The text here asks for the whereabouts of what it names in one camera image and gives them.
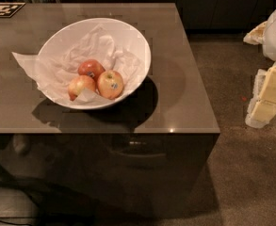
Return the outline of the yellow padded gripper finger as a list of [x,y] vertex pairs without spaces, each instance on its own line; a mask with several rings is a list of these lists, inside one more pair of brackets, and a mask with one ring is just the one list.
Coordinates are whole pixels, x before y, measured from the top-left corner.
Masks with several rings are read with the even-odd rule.
[[251,45],[258,45],[264,43],[264,35],[266,30],[267,22],[262,22],[257,27],[255,27],[252,31],[247,33],[243,38],[243,41],[251,44]]
[[276,62],[267,70],[260,69],[254,79],[245,123],[263,128],[276,116]]

